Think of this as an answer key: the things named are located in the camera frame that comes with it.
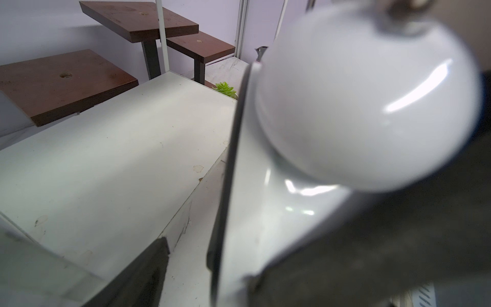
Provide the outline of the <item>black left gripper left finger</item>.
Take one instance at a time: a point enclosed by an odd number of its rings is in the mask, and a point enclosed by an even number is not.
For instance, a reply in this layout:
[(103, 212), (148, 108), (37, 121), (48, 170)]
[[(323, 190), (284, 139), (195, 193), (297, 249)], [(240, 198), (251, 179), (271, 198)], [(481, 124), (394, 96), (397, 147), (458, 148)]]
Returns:
[(169, 261), (165, 237), (153, 241), (85, 306), (158, 306)]

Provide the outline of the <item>white twin-bell alarm clock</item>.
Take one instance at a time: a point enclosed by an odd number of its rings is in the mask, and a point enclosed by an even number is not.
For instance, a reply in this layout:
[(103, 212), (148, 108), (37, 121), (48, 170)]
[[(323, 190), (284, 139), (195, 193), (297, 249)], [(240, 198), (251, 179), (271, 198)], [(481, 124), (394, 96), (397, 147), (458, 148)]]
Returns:
[(427, 7), (404, 6), (402, 19), (376, 1), (315, 8), (248, 68), (207, 256), (213, 306), (245, 306), (248, 278), (470, 137), (473, 55)]

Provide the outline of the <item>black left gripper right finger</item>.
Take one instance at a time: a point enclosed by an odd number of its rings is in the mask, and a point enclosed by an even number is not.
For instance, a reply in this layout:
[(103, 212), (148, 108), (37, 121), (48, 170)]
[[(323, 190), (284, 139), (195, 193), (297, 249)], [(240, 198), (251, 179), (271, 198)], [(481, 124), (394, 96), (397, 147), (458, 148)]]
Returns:
[(435, 174), (269, 265), (249, 306), (377, 306), (425, 283), (439, 306), (490, 305), (490, 78), (468, 145)]

